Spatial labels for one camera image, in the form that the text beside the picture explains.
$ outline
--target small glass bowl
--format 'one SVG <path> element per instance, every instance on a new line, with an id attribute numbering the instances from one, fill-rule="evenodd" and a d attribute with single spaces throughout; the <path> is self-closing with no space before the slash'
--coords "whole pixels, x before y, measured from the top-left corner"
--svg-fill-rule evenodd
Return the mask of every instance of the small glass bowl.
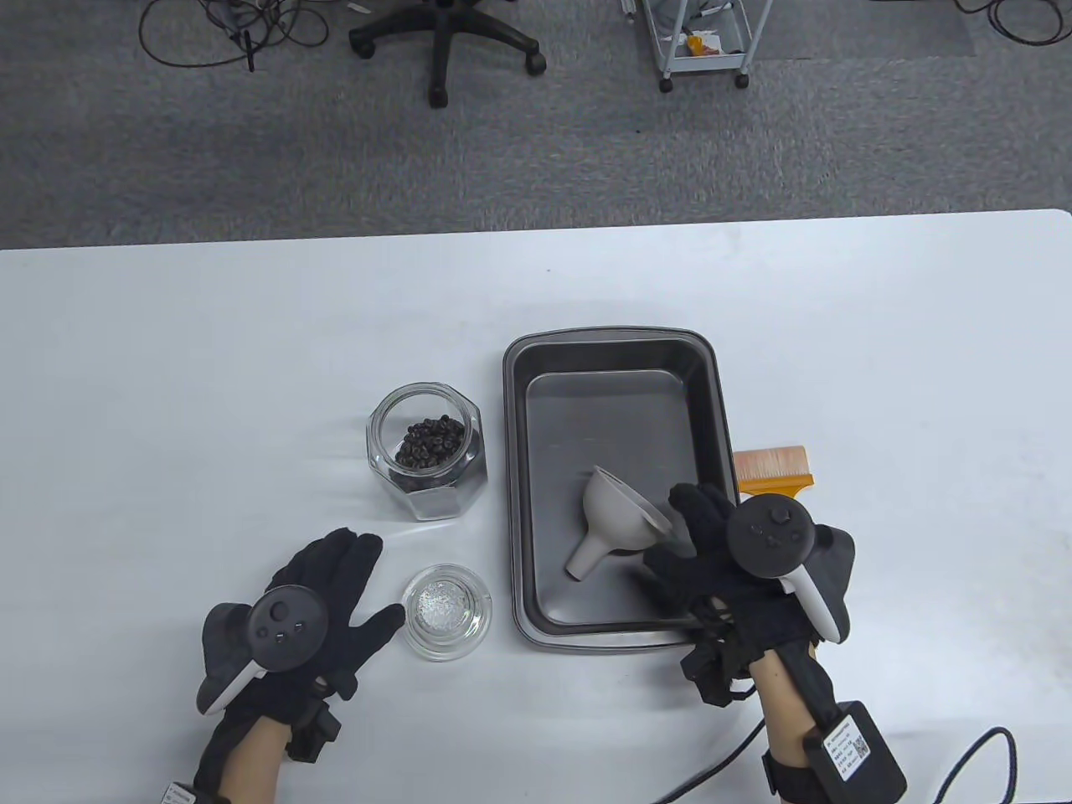
<path id="1" fill-rule="evenodd" d="M 491 623 L 491 593 L 472 570 L 437 564 L 417 574 L 402 595 L 405 638 L 430 661 L 450 661 L 480 644 Z"/>
<path id="2" fill-rule="evenodd" d="M 453 455 L 423 468 L 399 463 L 396 458 L 406 446 L 412 426 L 438 426 L 441 418 L 464 428 Z M 391 497 L 417 520 L 461 516 L 488 481 L 480 411 L 443 383 L 414 383 L 388 393 L 369 417 L 366 444 L 369 466 Z"/>

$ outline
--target chair wheel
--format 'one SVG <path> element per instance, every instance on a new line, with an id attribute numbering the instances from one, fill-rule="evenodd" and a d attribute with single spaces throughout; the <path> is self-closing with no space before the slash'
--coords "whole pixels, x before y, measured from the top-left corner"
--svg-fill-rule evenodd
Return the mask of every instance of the chair wheel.
<path id="1" fill-rule="evenodd" d="M 542 75 L 547 72 L 547 59 L 541 53 L 533 53 L 525 56 L 525 70 L 528 75 Z"/>
<path id="2" fill-rule="evenodd" d="M 428 90 L 428 105 L 433 109 L 442 109 L 447 105 L 447 88 L 432 87 Z"/>
<path id="3" fill-rule="evenodd" d="M 349 46 L 354 49 L 358 56 L 362 59 L 371 59 L 376 55 L 376 43 L 366 42 L 362 40 L 351 40 Z"/>

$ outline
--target forearm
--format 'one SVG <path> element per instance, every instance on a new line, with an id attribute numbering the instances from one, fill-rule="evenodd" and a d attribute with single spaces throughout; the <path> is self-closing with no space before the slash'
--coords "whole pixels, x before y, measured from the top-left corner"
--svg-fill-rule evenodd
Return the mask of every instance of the forearm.
<path id="1" fill-rule="evenodd" d="M 807 768 L 804 735 L 815 728 L 815 718 L 796 691 L 786 666 L 774 651 L 748 667 L 766 720 L 766 740 L 774 760 L 787 768 Z"/>
<path id="2" fill-rule="evenodd" d="M 230 804 L 273 804 L 288 742 L 289 726 L 267 717 L 257 720 L 227 758 L 220 795 Z"/>

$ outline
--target gray carpet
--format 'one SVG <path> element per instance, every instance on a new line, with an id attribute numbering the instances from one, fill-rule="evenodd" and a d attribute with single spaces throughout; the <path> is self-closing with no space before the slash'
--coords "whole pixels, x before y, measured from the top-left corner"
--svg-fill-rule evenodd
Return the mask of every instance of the gray carpet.
<path id="1" fill-rule="evenodd" d="M 619 0 L 487 0 L 548 73 L 461 38 L 442 111 L 428 36 L 360 61 L 345 5 L 253 75 L 154 64 L 143 6 L 0 2 L 0 248 L 1072 206 L 1072 40 L 1012 45 L 949 0 L 776 0 L 748 90 L 668 95 Z M 234 53 L 192 0 L 151 23 L 172 58 Z"/>

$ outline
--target metal cart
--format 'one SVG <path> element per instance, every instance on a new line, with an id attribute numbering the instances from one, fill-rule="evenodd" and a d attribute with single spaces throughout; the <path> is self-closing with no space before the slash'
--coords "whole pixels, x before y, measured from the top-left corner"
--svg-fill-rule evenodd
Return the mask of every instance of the metal cart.
<path id="1" fill-rule="evenodd" d="M 657 12 L 672 8 L 674 2 L 678 3 L 678 9 L 673 27 L 670 28 L 666 25 L 669 21 L 669 14 L 664 21 Z M 774 0 L 763 1 L 763 10 L 759 15 L 755 32 L 748 25 L 742 0 L 713 0 L 706 5 L 709 9 L 717 10 L 703 16 L 702 21 L 691 23 L 685 18 L 689 0 L 622 0 L 622 8 L 630 18 L 636 16 L 637 3 L 643 5 L 647 30 L 652 35 L 655 63 L 662 73 L 659 91 L 673 90 L 671 76 L 674 73 L 714 70 L 735 70 L 733 84 L 739 89 L 748 87 L 748 70 L 756 56 L 756 48 L 763 34 L 763 27 L 766 25 Z M 682 33 L 689 25 L 695 26 L 697 30 L 702 27 L 704 31 L 716 31 L 721 42 L 721 53 L 715 56 L 693 56 L 681 42 Z"/>

